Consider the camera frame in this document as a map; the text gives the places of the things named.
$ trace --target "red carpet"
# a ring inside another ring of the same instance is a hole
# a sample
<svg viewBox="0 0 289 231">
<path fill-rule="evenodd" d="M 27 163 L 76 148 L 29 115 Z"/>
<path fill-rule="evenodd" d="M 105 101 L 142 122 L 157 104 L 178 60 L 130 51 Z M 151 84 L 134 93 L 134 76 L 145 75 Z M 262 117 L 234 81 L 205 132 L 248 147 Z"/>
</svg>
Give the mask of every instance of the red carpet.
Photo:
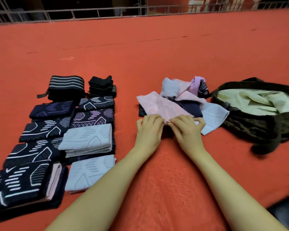
<svg viewBox="0 0 289 231">
<path fill-rule="evenodd" d="M 289 85 L 289 10 L 0 26 L 0 169 L 51 75 L 113 76 L 116 158 L 136 137 L 136 96 L 160 92 L 165 77 L 206 79 L 210 91 L 258 77 Z M 289 142 L 264 159 L 223 128 L 203 137 L 217 162 L 263 206 L 289 194 Z M 44 230 L 59 209 L 6 221 L 0 231 Z M 136 175 L 111 230 L 224 230 L 200 172 L 172 139 Z"/>
</svg>

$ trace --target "metal railing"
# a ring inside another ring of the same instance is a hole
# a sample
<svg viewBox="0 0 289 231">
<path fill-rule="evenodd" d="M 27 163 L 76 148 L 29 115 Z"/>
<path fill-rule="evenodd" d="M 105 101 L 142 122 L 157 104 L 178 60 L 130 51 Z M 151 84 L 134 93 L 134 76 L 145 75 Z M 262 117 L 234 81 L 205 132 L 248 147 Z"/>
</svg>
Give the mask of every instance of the metal railing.
<svg viewBox="0 0 289 231">
<path fill-rule="evenodd" d="M 89 19 L 108 19 L 125 17 L 143 17 L 143 16 L 161 16 L 192 13 L 220 13 L 230 11 L 247 11 L 258 9 L 283 9 L 289 8 L 289 1 L 272 2 L 251 2 L 251 3 L 233 3 L 230 0 L 222 0 L 214 4 L 192 4 L 192 5 L 139 5 L 133 7 L 111 7 L 111 8 L 87 8 L 87 9 L 58 9 L 58 10 L 30 10 L 14 11 L 11 10 L 5 0 L 0 0 L 0 24 L 18 23 L 18 22 L 53 22 L 53 21 L 75 21 Z M 123 15 L 127 9 L 137 9 L 139 15 Z M 119 10 L 120 16 L 102 17 L 101 12 L 105 10 Z M 93 17 L 77 17 L 77 13 L 90 11 Z M 52 13 L 65 13 L 63 17 L 51 18 Z M 39 14 L 43 20 L 32 20 L 31 14 Z"/>
</svg>

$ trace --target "person's right hand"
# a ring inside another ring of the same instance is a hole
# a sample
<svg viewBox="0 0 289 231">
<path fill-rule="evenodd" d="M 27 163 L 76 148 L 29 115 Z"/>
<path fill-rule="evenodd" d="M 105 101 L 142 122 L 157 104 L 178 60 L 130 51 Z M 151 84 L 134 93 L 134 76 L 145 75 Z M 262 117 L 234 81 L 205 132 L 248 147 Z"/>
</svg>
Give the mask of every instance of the person's right hand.
<svg viewBox="0 0 289 231">
<path fill-rule="evenodd" d="M 168 125 L 174 132 L 182 150 L 191 157 L 198 151 L 204 150 L 201 140 L 201 130 L 205 126 L 203 118 L 193 118 L 190 115 L 180 115 L 169 119 Z"/>
</svg>

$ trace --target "pink folded cloth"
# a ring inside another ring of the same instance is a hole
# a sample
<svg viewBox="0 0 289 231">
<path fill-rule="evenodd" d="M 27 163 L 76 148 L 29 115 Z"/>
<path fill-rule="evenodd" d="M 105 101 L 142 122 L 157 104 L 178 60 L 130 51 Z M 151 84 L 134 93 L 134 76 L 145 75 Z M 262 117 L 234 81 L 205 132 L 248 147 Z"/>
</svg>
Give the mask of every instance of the pink folded cloth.
<svg viewBox="0 0 289 231">
<path fill-rule="evenodd" d="M 190 82 L 185 82 L 179 79 L 170 80 L 169 78 L 165 78 L 162 84 L 163 84 L 162 92 L 161 92 L 162 97 L 174 99 L 176 101 L 191 100 L 191 101 L 197 101 L 201 104 L 206 103 L 206 100 L 204 98 L 199 98 L 198 96 L 187 91 L 187 89 L 189 89 L 190 86 L 192 85 L 192 83 Z"/>
<path fill-rule="evenodd" d="M 201 81 L 204 80 L 204 82 L 206 81 L 203 77 L 200 76 L 195 76 L 195 78 L 193 78 L 190 83 L 190 87 L 187 89 L 190 93 L 198 96 L 198 90 L 200 87 L 200 83 Z"/>
<path fill-rule="evenodd" d="M 40 200 L 33 201 L 33 202 L 21 204 L 21 205 L 15 206 L 15 207 L 11 207 L 11 208 L 17 208 L 17 207 L 26 206 L 28 204 L 41 203 L 41 202 L 52 200 L 52 198 L 54 197 L 54 193 L 56 191 L 56 188 L 58 186 L 59 176 L 60 176 L 61 170 L 62 170 L 62 165 L 60 163 L 53 164 L 49 184 L 48 184 L 47 191 L 46 191 L 46 196 L 44 198 L 42 198 Z"/>
<path fill-rule="evenodd" d="M 168 122 L 170 118 L 179 115 L 190 115 L 176 103 L 158 95 L 153 91 L 148 95 L 141 95 L 137 97 L 139 104 L 143 107 L 147 115 L 159 114 Z"/>
</svg>

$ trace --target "bare skin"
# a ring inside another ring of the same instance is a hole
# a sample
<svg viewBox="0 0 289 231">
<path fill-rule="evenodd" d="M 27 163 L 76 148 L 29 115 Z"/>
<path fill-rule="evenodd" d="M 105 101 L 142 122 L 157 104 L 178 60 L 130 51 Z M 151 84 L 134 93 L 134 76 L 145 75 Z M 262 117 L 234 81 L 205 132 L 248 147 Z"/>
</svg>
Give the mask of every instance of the bare skin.
<svg viewBox="0 0 289 231">
<path fill-rule="evenodd" d="M 251 197 L 204 149 L 202 118 L 178 116 L 170 119 L 183 151 L 204 175 L 218 205 L 233 231 L 285 231 L 264 207 Z M 164 119 L 147 115 L 137 121 L 133 149 L 99 181 L 63 211 L 47 231 L 107 231 L 112 224 L 135 174 L 158 147 Z"/>
</svg>

